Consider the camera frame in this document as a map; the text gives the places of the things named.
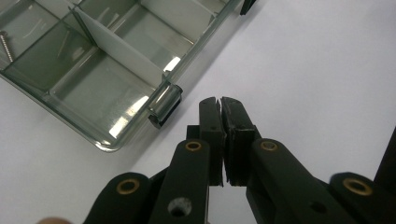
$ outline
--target plastic divider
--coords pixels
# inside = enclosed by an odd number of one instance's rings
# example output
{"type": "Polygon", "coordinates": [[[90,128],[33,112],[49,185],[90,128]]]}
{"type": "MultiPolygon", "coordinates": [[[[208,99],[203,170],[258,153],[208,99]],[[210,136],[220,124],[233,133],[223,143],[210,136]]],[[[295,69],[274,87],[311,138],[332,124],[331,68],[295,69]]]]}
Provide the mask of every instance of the plastic divider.
{"type": "Polygon", "coordinates": [[[79,8],[76,8],[76,12],[84,20],[99,48],[137,74],[150,86],[155,88],[161,84],[163,71],[159,67],[79,8]]]}

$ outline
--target brass insert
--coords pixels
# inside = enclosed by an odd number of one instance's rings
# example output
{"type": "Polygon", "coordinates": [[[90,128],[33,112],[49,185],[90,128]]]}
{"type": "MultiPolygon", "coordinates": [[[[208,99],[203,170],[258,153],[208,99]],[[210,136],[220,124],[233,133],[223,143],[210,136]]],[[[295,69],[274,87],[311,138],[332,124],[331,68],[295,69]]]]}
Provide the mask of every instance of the brass insert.
{"type": "Polygon", "coordinates": [[[139,186],[137,179],[125,179],[117,185],[117,192],[122,195],[132,194],[139,189],[139,186]]]}
{"type": "Polygon", "coordinates": [[[267,151],[275,151],[277,150],[277,145],[273,142],[262,142],[260,147],[267,151]]]}
{"type": "Polygon", "coordinates": [[[347,189],[361,196],[369,196],[373,194],[372,188],[359,179],[346,178],[343,181],[343,184],[347,189]]]}
{"type": "Polygon", "coordinates": [[[187,144],[186,144],[186,149],[188,150],[188,151],[198,151],[198,150],[200,150],[202,148],[202,145],[201,145],[201,143],[199,143],[199,142],[188,142],[187,144]]]}

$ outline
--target plastic storage box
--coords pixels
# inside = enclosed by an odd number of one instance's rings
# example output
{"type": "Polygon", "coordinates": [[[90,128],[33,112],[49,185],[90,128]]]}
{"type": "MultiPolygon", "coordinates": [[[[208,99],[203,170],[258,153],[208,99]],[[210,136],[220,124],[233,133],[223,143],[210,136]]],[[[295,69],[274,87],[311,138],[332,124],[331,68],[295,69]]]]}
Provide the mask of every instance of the plastic storage box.
{"type": "Polygon", "coordinates": [[[105,151],[149,118],[240,0],[2,0],[2,77],[105,151]]]}

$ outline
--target box latch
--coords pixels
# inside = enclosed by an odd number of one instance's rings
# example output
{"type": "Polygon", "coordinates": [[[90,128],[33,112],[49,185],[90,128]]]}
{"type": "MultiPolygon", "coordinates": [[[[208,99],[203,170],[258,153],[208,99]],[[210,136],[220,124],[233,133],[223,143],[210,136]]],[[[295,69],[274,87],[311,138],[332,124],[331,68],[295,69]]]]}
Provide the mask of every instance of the box latch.
{"type": "Polygon", "coordinates": [[[148,106],[148,119],[156,128],[161,128],[180,104],[182,92],[178,85],[169,83],[148,106]]]}

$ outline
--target white table surface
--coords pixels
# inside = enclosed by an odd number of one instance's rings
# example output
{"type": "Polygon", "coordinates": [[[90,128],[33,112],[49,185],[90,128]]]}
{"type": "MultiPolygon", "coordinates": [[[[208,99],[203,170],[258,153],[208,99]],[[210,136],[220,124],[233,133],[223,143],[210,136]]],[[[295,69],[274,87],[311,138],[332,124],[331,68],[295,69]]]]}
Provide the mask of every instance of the white table surface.
{"type": "MultiPolygon", "coordinates": [[[[231,17],[233,36],[155,137],[111,154],[1,79],[0,223],[82,222],[114,176],[166,167],[210,96],[240,100],[314,176],[374,178],[396,124],[395,12],[392,0],[261,0],[231,17]]],[[[255,223],[245,190],[210,188],[208,221],[255,223]]]]}

